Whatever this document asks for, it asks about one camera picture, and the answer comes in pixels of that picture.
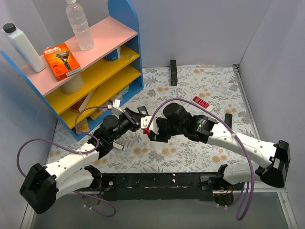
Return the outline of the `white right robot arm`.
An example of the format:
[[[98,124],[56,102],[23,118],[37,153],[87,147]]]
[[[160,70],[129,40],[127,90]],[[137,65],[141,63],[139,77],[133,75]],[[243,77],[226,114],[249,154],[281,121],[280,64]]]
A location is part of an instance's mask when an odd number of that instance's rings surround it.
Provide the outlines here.
[[[151,141],[168,142],[175,135],[189,140],[219,146],[247,158],[248,163],[236,166],[222,165],[211,185],[228,189],[242,182],[262,181],[283,188],[291,161],[289,144],[265,142],[233,131],[230,126],[211,117],[191,115],[178,103],[163,109],[163,118],[141,118],[141,129]]]

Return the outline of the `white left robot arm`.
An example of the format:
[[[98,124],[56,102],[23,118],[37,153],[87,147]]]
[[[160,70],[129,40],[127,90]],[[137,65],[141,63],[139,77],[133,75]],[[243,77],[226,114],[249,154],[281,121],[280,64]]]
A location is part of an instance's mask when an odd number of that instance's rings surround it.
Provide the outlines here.
[[[137,112],[129,108],[112,110],[117,115],[106,116],[78,150],[69,150],[67,156],[44,166],[36,163],[24,175],[20,194],[35,213],[46,212],[57,199],[78,189],[96,191],[101,187],[101,172],[91,164],[107,155],[123,134],[139,130],[141,119],[148,115],[145,107]]]

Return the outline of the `black remote with buttons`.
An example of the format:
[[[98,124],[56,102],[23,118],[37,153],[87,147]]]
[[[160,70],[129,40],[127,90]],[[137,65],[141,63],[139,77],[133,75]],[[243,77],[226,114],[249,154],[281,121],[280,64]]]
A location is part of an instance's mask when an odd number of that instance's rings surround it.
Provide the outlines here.
[[[138,107],[138,111],[141,115],[144,115],[144,117],[140,118],[140,128],[143,130],[144,134],[148,135],[148,138],[150,141],[155,141],[156,134],[155,134],[154,130],[157,129],[155,127],[155,118],[152,119],[152,123],[148,127],[148,124],[150,123],[152,116],[148,115],[148,111],[145,106]]]

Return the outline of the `plain black remote control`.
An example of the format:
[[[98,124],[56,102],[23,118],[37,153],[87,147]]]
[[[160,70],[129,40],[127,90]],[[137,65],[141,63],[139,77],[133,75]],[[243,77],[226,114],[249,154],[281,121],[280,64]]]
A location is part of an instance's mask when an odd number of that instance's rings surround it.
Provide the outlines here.
[[[226,113],[226,114],[225,114],[224,122],[225,122],[230,128],[232,128],[232,118],[233,118],[233,115],[232,115],[232,114],[229,114],[229,113]]]

